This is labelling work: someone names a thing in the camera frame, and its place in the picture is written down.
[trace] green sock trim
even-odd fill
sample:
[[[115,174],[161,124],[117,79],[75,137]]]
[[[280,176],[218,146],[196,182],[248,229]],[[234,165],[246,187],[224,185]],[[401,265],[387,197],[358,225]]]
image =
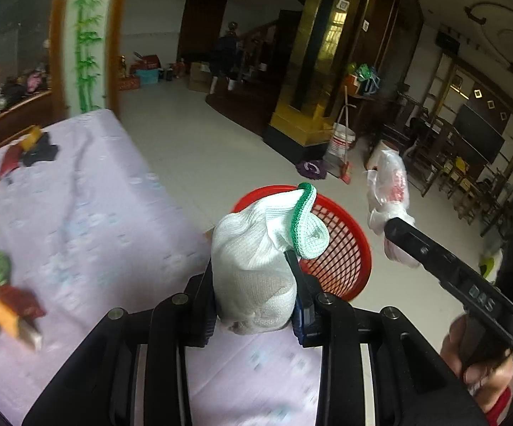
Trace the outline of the green sock trim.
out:
[[[303,182],[298,185],[298,189],[303,189],[304,193],[296,202],[296,206],[294,208],[294,216],[292,217],[292,224],[290,225],[290,236],[292,237],[292,244],[294,246],[294,250],[296,254],[300,257],[306,256],[303,251],[303,245],[300,242],[304,216],[307,216],[315,202],[315,187],[311,185],[309,182]]]

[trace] bed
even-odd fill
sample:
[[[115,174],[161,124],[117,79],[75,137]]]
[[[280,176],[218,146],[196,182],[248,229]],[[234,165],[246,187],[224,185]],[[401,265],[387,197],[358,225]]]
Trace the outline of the bed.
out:
[[[38,353],[0,334],[0,412],[14,426],[108,310],[155,307],[203,272],[210,252],[111,112],[47,131],[57,159],[0,181],[11,284],[47,311]],[[187,351],[194,424],[312,425],[320,364],[321,350],[302,349],[290,328],[241,337],[218,325],[206,348]]]

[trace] screw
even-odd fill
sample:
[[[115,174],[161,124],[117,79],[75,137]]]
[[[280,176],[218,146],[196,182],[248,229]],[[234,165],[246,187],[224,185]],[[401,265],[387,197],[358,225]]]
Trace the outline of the screw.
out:
[[[322,304],[333,304],[335,297],[331,293],[318,293],[317,300]]]
[[[189,301],[189,297],[185,293],[178,293],[172,296],[172,303],[178,306],[187,303],[187,301]]]
[[[392,320],[395,320],[395,318],[400,317],[400,310],[398,310],[396,307],[388,306],[383,309],[383,315],[385,317],[391,318]]]
[[[114,309],[109,310],[109,313],[107,315],[110,320],[118,320],[124,315],[124,309],[115,307]]]

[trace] red plastic basket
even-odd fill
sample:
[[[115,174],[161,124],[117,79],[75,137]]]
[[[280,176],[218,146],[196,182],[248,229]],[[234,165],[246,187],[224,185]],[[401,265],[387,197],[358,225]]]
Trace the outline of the red plastic basket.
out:
[[[237,213],[263,197],[296,189],[294,186],[267,186],[256,189],[237,202]],[[369,243],[355,220],[334,201],[318,194],[312,212],[319,217],[330,235],[326,251],[315,260],[301,260],[306,273],[318,278],[322,289],[351,301],[365,288],[371,275]]]

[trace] white plastic bag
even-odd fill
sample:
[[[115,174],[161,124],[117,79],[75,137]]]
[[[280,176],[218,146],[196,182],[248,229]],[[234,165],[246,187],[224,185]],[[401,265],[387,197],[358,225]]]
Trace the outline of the white plastic bag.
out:
[[[369,228],[377,235],[384,233],[389,219],[399,217],[410,225],[415,219],[407,213],[409,207],[408,181],[406,168],[401,157],[393,151],[382,151],[376,170],[367,172],[367,201],[369,203]],[[409,267],[418,267],[420,263],[406,254],[395,244],[384,240],[387,258]]]

